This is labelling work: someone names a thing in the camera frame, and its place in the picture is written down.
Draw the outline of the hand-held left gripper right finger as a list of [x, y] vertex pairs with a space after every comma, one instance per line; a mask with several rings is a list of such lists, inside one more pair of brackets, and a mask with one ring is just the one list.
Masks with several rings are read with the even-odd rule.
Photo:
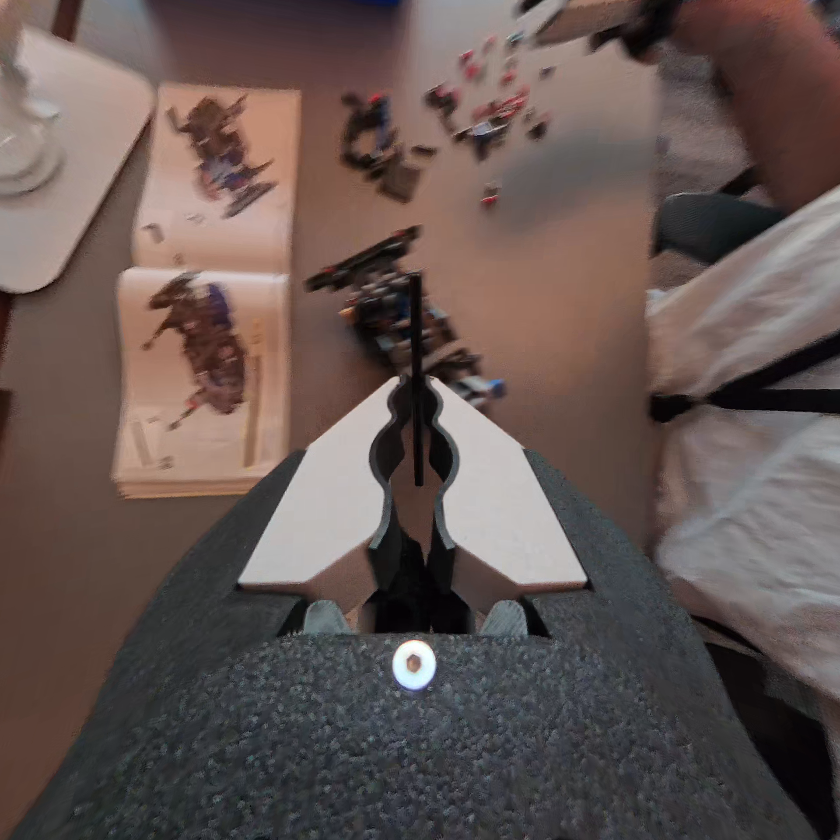
[[484, 614], [584, 589], [587, 574], [519, 442], [432, 376], [424, 419], [441, 480], [427, 558], [437, 587]]

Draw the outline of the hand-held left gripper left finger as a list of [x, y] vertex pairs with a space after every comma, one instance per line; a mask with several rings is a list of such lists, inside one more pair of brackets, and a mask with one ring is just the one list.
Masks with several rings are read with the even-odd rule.
[[391, 477], [411, 412], [407, 378], [393, 377], [309, 445], [240, 588], [352, 611], [391, 586], [405, 539]]

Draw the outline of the long black lego axle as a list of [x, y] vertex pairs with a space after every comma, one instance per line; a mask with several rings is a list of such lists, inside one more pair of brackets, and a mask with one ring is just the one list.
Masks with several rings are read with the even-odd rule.
[[410, 373], [413, 424], [413, 476], [415, 487], [424, 486], [424, 373], [423, 373], [423, 277], [414, 272], [408, 281]]

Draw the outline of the black and blue lego chassis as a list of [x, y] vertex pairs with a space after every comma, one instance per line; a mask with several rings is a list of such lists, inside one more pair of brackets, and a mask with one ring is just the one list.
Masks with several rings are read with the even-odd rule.
[[[423, 227], [396, 230], [372, 246], [320, 269], [305, 281], [308, 292], [347, 290], [340, 311], [371, 355], [396, 375], [412, 372], [413, 272], [401, 261], [422, 236]], [[481, 355], [470, 351], [458, 336], [445, 311], [426, 292], [421, 302], [421, 367], [474, 408], [503, 398], [507, 384], [486, 378], [480, 369]]]

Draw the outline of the person's right forearm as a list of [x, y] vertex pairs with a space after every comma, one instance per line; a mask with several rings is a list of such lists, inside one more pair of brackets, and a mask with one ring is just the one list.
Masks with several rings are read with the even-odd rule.
[[838, 45], [806, 2], [684, 2], [672, 38], [721, 73], [779, 207], [791, 214], [838, 187]]

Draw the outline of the pile of loose lego pieces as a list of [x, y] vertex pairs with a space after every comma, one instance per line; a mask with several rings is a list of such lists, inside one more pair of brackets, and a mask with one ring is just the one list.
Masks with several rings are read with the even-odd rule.
[[[497, 84], [499, 95], [472, 108], [463, 125], [456, 120], [462, 96], [455, 85], [441, 82], [427, 89], [422, 96], [423, 105], [434, 112], [451, 142], [470, 149], [477, 163], [487, 162], [519, 124], [524, 128], [525, 137], [532, 142], [541, 141], [549, 131], [552, 115], [531, 104], [530, 85], [525, 83], [513, 88], [514, 82], [519, 80], [518, 52], [523, 49], [526, 38], [523, 28], [505, 38], [505, 56]], [[457, 69], [463, 81], [477, 84], [484, 80], [497, 43], [496, 36], [489, 36], [480, 50], [469, 49], [458, 56]], [[500, 194], [498, 182], [489, 181], [483, 186], [480, 204], [490, 209], [498, 204]]]

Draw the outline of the small black lego sub-assembly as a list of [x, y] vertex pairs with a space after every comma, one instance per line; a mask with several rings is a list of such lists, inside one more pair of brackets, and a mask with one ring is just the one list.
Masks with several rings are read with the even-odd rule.
[[437, 149], [425, 145], [406, 149], [388, 92], [364, 97], [346, 91], [341, 103], [347, 115], [339, 139], [340, 162], [373, 184], [380, 194], [402, 204], [412, 202], [426, 171], [413, 162], [412, 156], [434, 156]]

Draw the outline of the open lego instruction booklet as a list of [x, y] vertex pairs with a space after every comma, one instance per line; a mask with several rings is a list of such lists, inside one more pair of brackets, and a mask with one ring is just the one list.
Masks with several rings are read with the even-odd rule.
[[287, 457], [301, 92], [158, 90], [117, 283], [126, 499], [247, 493]]

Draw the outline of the dark office chair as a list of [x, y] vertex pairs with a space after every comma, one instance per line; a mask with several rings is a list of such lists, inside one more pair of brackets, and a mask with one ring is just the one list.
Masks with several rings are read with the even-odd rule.
[[715, 191], [668, 195], [654, 218], [650, 256], [673, 251], [710, 266], [779, 224], [786, 213], [744, 198], [761, 184], [751, 165]]

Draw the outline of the person's white shirt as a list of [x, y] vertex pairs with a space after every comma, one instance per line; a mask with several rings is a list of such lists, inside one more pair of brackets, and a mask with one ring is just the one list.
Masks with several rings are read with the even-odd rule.
[[839, 699], [839, 194], [647, 306], [655, 558], [683, 604]]

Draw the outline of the white rounded placemat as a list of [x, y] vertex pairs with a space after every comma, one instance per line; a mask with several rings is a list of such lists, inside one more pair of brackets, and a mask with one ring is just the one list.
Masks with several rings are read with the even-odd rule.
[[19, 56], [35, 95], [58, 108], [60, 153], [45, 184], [1, 199], [1, 288], [16, 295], [67, 266], [156, 99], [141, 75], [36, 28], [24, 28]]

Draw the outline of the clear glass vessel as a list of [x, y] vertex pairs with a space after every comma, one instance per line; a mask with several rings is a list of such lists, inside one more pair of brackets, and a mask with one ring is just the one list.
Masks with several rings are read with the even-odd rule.
[[18, 63], [26, 2], [1, 2], [1, 195], [34, 192], [51, 180], [63, 160], [56, 138], [60, 111], [30, 90]]

